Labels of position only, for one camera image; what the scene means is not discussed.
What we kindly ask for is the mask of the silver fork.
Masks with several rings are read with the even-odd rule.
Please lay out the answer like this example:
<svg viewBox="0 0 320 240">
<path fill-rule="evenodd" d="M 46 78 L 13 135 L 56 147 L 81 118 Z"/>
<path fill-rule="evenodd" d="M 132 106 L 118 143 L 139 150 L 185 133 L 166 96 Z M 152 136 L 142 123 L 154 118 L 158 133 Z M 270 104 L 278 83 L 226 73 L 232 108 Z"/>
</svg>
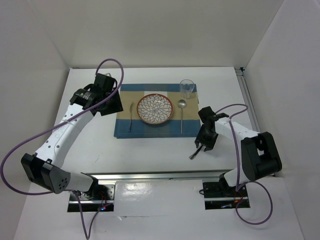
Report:
<svg viewBox="0 0 320 240">
<path fill-rule="evenodd" d="M 129 106 L 129 127 L 128 132 L 131 132 L 131 126 L 132 126 L 132 110 L 133 110 L 134 102 L 132 102 Z"/>
</svg>

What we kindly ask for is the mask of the silver table knife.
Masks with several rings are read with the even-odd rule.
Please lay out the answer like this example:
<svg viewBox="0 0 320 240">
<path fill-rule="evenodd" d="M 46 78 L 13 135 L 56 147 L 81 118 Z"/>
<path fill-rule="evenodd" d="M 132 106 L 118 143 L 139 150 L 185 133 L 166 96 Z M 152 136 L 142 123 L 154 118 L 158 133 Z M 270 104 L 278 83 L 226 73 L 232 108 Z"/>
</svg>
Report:
<svg viewBox="0 0 320 240">
<path fill-rule="evenodd" d="M 202 146 L 199 147 L 192 155 L 189 156 L 189 159 L 190 160 L 193 160 L 197 155 L 198 153 L 202 150 Z"/>
</svg>

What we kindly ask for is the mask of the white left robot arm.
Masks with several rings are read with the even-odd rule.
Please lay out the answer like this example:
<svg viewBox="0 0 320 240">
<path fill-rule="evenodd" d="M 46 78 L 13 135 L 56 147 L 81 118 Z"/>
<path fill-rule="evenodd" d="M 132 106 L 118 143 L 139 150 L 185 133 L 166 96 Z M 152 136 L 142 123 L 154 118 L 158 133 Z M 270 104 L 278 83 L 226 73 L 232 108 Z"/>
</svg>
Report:
<svg viewBox="0 0 320 240">
<path fill-rule="evenodd" d="M 28 179 L 52 193 L 79 191 L 88 200 L 97 197 L 98 179 L 86 173 L 62 169 L 65 158 L 83 128 L 97 113 L 101 116 L 123 111 L 118 82 L 110 74 L 97 73 L 94 83 L 78 89 L 70 99 L 61 127 L 52 131 L 34 154 L 26 153 L 21 164 Z"/>
</svg>

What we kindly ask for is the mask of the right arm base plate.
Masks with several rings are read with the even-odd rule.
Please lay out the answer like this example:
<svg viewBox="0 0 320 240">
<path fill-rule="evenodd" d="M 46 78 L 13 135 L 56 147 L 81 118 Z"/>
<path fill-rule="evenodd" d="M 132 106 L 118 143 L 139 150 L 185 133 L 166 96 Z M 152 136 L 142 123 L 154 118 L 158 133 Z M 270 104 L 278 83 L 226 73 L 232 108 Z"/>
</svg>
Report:
<svg viewBox="0 0 320 240">
<path fill-rule="evenodd" d="M 199 194 L 204 197 L 206 210 L 250 208 L 250 201 L 246 187 L 236 191 L 236 187 L 221 188 L 218 182 L 203 182 Z"/>
</svg>

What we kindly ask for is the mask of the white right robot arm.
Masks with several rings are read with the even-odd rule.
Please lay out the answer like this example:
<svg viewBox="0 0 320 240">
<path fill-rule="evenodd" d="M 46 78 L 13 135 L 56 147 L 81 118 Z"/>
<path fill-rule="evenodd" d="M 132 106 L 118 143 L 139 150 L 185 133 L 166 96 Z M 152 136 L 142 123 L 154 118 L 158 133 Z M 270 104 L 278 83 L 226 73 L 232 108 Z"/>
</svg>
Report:
<svg viewBox="0 0 320 240">
<path fill-rule="evenodd" d="M 241 185 L 282 170 L 282 161 L 271 133 L 250 130 L 233 121 L 234 114 L 216 113 L 209 106 L 202 108 L 198 115 L 202 126 L 194 141 L 197 147 L 194 155 L 201 149 L 212 151 L 218 136 L 231 140 L 235 145 L 237 167 L 219 176 L 218 190 L 223 196 L 230 196 Z"/>
</svg>

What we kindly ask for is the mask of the silver spoon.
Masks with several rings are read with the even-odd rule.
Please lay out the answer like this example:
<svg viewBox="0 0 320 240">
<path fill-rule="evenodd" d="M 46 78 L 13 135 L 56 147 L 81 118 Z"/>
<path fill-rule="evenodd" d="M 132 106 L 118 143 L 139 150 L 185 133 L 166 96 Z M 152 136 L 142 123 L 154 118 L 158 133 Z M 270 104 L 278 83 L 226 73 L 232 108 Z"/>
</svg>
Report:
<svg viewBox="0 0 320 240">
<path fill-rule="evenodd" d="M 180 109 L 180 133 L 183 133 L 183 109 L 187 106 L 187 103 L 184 99 L 180 99 L 177 103 L 178 108 Z"/>
</svg>

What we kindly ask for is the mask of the clear drinking glass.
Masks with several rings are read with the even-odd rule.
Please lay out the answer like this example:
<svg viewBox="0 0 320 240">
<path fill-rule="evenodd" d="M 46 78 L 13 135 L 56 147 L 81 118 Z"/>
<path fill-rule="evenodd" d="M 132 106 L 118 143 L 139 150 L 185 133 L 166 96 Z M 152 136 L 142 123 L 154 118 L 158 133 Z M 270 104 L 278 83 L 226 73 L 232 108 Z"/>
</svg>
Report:
<svg viewBox="0 0 320 240">
<path fill-rule="evenodd" d="M 183 99 L 189 99 L 194 90 L 195 84 L 190 79 L 183 79 L 179 83 L 180 93 Z"/>
</svg>

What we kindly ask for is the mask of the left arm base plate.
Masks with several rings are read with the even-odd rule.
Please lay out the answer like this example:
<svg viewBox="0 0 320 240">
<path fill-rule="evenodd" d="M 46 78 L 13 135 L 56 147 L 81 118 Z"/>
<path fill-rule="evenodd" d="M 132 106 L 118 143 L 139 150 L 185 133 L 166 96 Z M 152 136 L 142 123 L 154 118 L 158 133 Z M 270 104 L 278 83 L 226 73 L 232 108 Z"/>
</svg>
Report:
<svg viewBox="0 0 320 240">
<path fill-rule="evenodd" d="M 116 190 L 116 183 L 114 181 L 102 181 L 100 189 L 94 195 L 88 195 L 83 192 L 77 192 L 82 211 L 84 213 L 93 213 L 101 208 L 101 212 L 113 212 L 114 211 L 114 197 Z M 67 212 L 79 213 L 80 207 L 77 197 L 70 193 Z"/>
</svg>

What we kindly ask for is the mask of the blue beige checked placemat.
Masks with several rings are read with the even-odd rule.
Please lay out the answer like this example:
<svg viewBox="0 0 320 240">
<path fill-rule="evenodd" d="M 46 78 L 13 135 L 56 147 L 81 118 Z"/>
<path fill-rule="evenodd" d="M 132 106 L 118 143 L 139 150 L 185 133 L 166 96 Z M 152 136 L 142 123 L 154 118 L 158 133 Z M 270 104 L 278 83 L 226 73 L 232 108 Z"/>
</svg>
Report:
<svg viewBox="0 0 320 240">
<path fill-rule="evenodd" d="M 162 124 L 148 124 L 143 122 L 137 114 L 138 101 L 149 94 L 161 94 L 168 97 L 173 104 L 171 118 Z M 191 138 L 196 137 L 201 121 L 198 115 L 199 100 L 197 86 L 194 86 L 192 95 L 186 100 L 187 106 L 183 109 L 183 133 L 181 133 L 181 110 L 178 101 L 182 99 L 178 83 L 129 83 L 120 88 L 120 99 L 123 111 L 117 113 L 114 134 L 117 139 L 134 138 Z M 130 104 L 132 108 L 131 131 L 128 132 L 130 123 Z"/>
</svg>

